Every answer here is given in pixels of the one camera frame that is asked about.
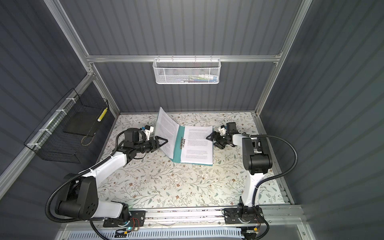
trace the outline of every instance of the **floral pattern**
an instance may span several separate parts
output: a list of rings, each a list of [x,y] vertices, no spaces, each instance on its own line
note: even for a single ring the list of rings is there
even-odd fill
[[[169,114],[184,126],[213,126],[216,130],[227,122],[236,122],[239,132],[257,134],[251,113]],[[121,131],[155,126],[157,114],[120,115],[108,140],[102,159],[115,147]],[[270,169],[267,176],[272,176]],[[202,207],[236,205],[244,191],[246,171],[240,147],[214,147],[213,166],[173,163],[161,150],[132,160],[107,177],[98,188],[101,200],[126,202],[130,207]],[[260,204],[283,204],[275,180],[261,185]]]

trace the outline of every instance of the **white paper sheet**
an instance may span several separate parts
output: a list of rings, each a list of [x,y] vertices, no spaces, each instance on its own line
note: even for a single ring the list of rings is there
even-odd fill
[[[170,158],[173,159],[173,151],[175,149],[177,132],[179,126],[170,116],[168,116],[163,108],[160,107],[159,115],[157,117],[155,135],[165,138],[168,143],[160,149]]]
[[[212,126],[186,126],[185,144],[181,150],[181,162],[196,164],[213,164],[213,142],[206,139],[212,133]]]

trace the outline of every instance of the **yellow marker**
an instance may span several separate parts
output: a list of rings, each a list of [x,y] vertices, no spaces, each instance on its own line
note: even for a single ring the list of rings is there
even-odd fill
[[[107,113],[107,110],[108,108],[105,108],[104,111],[102,112],[102,114],[99,116],[99,118],[97,119],[98,122],[101,122],[101,120],[103,119],[103,117],[105,116],[105,114]]]

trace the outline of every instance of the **gray wall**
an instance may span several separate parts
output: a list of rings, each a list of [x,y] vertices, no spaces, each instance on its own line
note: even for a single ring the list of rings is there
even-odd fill
[[[0,172],[23,149],[23,142],[50,109],[78,85],[86,72],[65,36],[39,1],[0,1]],[[91,84],[84,94],[99,96]],[[98,151],[114,117],[104,117],[97,138]],[[53,239],[59,225],[44,215],[53,190],[70,172],[90,167],[43,161],[34,157],[0,200],[1,239]]]
[[[274,63],[222,63],[218,84],[157,84],[152,63],[96,63],[121,112],[255,110]]]
[[[382,239],[384,2],[314,1],[263,109],[317,239]],[[292,153],[272,142],[282,170]]]
[[[61,1],[90,55],[275,55],[300,2]],[[156,84],[150,63],[96,66],[121,112],[246,111],[273,63],[223,63],[219,84],[173,86]]]

